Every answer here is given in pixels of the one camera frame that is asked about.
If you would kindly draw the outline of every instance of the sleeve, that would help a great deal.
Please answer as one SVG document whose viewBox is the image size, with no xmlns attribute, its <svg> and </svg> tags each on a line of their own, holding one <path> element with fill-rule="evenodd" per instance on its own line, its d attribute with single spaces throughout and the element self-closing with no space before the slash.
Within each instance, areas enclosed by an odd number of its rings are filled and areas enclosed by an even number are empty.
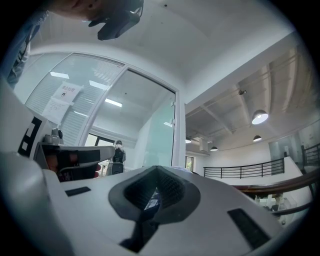
<svg viewBox="0 0 320 256">
<path fill-rule="evenodd" d="M 18 83 L 18 81 L 24 71 L 26 62 L 29 59 L 29 55 L 30 55 L 30 44 L 28 44 L 21 61 L 14 68 L 12 68 L 9 73 L 9 76 L 7 78 L 7 82 L 9 83 L 11 88 L 14 88 L 15 85 Z"/>
</svg>

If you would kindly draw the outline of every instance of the hand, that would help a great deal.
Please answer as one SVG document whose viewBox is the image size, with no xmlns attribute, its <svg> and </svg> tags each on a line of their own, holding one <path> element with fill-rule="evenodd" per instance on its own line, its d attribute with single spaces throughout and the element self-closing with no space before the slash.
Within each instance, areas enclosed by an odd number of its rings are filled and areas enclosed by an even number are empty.
<svg viewBox="0 0 320 256">
<path fill-rule="evenodd" d="M 45 160 L 46 160 L 46 163 L 48 164 L 49 166 L 49 169 L 51 171 L 54 171 L 55 173 L 58 172 L 58 159 L 57 159 L 57 156 L 52 154 L 52 155 L 47 155 L 45 157 Z M 78 156 L 77 154 L 74 154 L 74 153 L 71 153 L 70 154 L 70 161 L 71 163 L 76 163 L 78 161 Z M 99 173 L 98 171 L 100 171 L 101 169 L 101 166 L 98 164 L 97 167 L 96 167 L 96 172 L 94 174 L 94 178 L 98 178 L 99 177 Z"/>
</svg>

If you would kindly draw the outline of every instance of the ceiling light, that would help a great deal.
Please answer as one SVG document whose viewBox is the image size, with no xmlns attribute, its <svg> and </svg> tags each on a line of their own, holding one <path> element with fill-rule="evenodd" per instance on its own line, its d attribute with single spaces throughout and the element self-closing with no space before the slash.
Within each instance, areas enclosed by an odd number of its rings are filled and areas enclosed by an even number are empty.
<svg viewBox="0 0 320 256">
<path fill-rule="evenodd" d="M 252 117 L 252 124 L 253 125 L 258 125 L 263 123 L 264 121 L 266 121 L 268 119 L 269 115 L 267 114 L 266 111 L 264 110 L 257 110 L 256 112 L 254 112 L 253 117 Z"/>
<path fill-rule="evenodd" d="M 76 113 L 76 114 L 78 114 L 78 115 L 80 115 L 80 116 L 84 116 L 84 117 L 87 117 L 87 115 L 86 114 L 82 114 L 82 113 L 79 113 L 79 112 L 76 112 L 76 111 L 73 111 L 74 113 Z"/>
<path fill-rule="evenodd" d="M 50 75 L 53 77 L 69 79 L 69 76 L 67 74 L 63 74 L 63 73 L 50 72 Z"/>
<path fill-rule="evenodd" d="M 259 135 L 256 135 L 256 136 L 254 136 L 254 138 L 253 138 L 253 142 L 258 142 L 258 141 L 261 141 L 262 140 L 262 138 L 261 138 L 261 136 L 259 136 Z"/>
<path fill-rule="evenodd" d="M 109 87 L 109 86 L 104 85 L 102 83 L 98 83 L 98 82 L 91 81 L 91 80 L 89 80 L 89 83 L 90 83 L 91 86 L 99 88 L 99 89 L 102 89 L 104 91 L 106 91 L 108 89 L 108 87 Z"/>
<path fill-rule="evenodd" d="M 172 124 L 170 124 L 170 123 L 168 123 L 168 122 L 165 122 L 164 125 L 169 126 L 169 127 L 172 127 Z"/>
<path fill-rule="evenodd" d="M 113 100 L 111 100 L 111 99 L 108 99 L 108 98 L 107 98 L 107 99 L 105 99 L 105 102 L 108 102 L 108 103 L 110 103 L 110 104 L 113 104 L 113 105 L 116 105 L 116 106 L 122 108 L 122 104 L 121 104 L 121 103 L 116 102 L 116 101 L 113 101 Z"/>
</svg>

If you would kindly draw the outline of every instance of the black slot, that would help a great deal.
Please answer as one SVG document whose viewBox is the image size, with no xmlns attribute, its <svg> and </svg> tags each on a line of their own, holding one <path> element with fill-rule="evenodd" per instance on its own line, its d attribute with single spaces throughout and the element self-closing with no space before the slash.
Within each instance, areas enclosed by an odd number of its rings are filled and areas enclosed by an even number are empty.
<svg viewBox="0 0 320 256">
<path fill-rule="evenodd" d="M 227 212 L 244 238 L 255 250 L 269 241 L 266 233 L 242 209 Z"/>
<path fill-rule="evenodd" d="M 86 192 L 91 191 L 90 188 L 88 188 L 87 186 L 84 187 L 79 187 L 79 188 L 75 188 L 75 189 L 70 189 L 70 190 L 66 190 L 65 193 L 68 197 L 73 197 L 79 194 L 83 194 Z"/>
</svg>

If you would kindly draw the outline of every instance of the ceiling beam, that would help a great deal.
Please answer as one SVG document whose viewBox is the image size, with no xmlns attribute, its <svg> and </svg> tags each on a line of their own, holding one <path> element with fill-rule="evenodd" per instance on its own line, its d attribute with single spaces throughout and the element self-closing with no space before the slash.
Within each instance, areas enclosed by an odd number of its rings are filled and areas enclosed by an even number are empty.
<svg viewBox="0 0 320 256">
<path fill-rule="evenodd" d="M 218 134 L 218 136 L 220 136 L 220 135 L 224 135 L 225 133 L 226 133 L 226 130 L 224 128 L 221 128 L 219 130 L 215 130 L 213 132 L 210 132 L 209 136 L 214 138 L 214 137 L 216 137 L 216 134 Z"/>
<path fill-rule="evenodd" d="M 309 69 L 307 71 L 307 76 L 306 76 L 306 86 L 303 90 L 303 93 L 299 99 L 298 105 L 296 106 L 296 108 L 300 107 L 302 108 L 304 106 L 304 104 L 306 103 L 306 100 L 308 99 L 308 96 L 310 95 L 310 90 L 311 90 L 311 86 L 312 86 L 312 82 L 313 82 L 313 78 L 312 78 L 312 74 L 311 74 L 311 70 Z"/>
<path fill-rule="evenodd" d="M 264 94 L 265 111 L 270 115 L 272 87 L 271 87 L 271 72 L 270 72 L 269 64 L 264 66 L 261 69 L 261 72 L 262 72 L 262 74 L 265 74 L 264 76 L 262 76 L 263 87 L 265 89 L 265 94 Z"/>
<path fill-rule="evenodd" d="M 201 105 L 201 108 L 210 116 L 212 116 L 216 121 L 218 121 L 229 134 L 232 134 L 231 129 L 227 126 L 225 121 L 223 121 L 219 116 L 217 116 L 215 113 L 209 110 L 205 105 Z"/>
<path fill-rule="evenodd" d="M 289 51 L 289 58 L 292 58 L 293 56 L 297 55 L 297 49 L 293 48 Z M 289 81 L 288 81 L 288 87 L 286 90 L 286 96 L 283 103 L 282 111 L 286 112 L 291 100 L 292 96 L 294 94 L 294 90 L 297 83 L 297 70 L 298 70 L 298 56 L 295 57 L 295 60 L 292 61 L 289 65 Z"/>
<path fill-rule="evenodd" d="M 211 141 L 211 139 L 210 139 L 208 136 L 204 135 L 203 132 L 199 131 L 198 128 L 196 128 L 196 127 L 194 127 L 193 125 L 190 125 L 190 124 L 188 124 L 187 126 L 188 126 L 191 130 L 194 131 L 194 134 L 193 134 L 193 135 L 190 135 L 190 136 L 191 136 L 191 139 L 196 138 L 196 137 L 201 137 L 201 138 L 205 139 L 205 140 L 208 141 L 208 142 Z"/>
<path fill-rule="evenodd" d="M 240 90 L 239 84 L 236 83 L 236 84 L 234 85 L 234 88 L 235 88 L 237 91 L 239 91 L 239 90 Z M 244 118 L 245 118 L 246 122 L 247 122 L 248 124 L 251 124 L 251 118 L 250 118 L 250 115 L 249 115 L 248 106 L 247 106 L 245 97 L 244 97 L 243 95 L 240 95 L 240 94 L 238 94 L 237 97 L 238 97 L 239 102 L 240 102 L 240 104 L 241 104 L 242 112 L 243 112 L 243 115 L 244 115 Z"/>
<path fill-rule="evenodd" d="M 194 155 L 197 155 L 197 156 L 210 156 L 209 154 L 204 154 L 204 153 L 198 153 L 198 152 L 193 152 L 193 151 L 190 151 L 190 150 L 186 150 L 185 151 L 185 155 L 188 156 L 188 154 L 194 154 Z"/>
</svg>

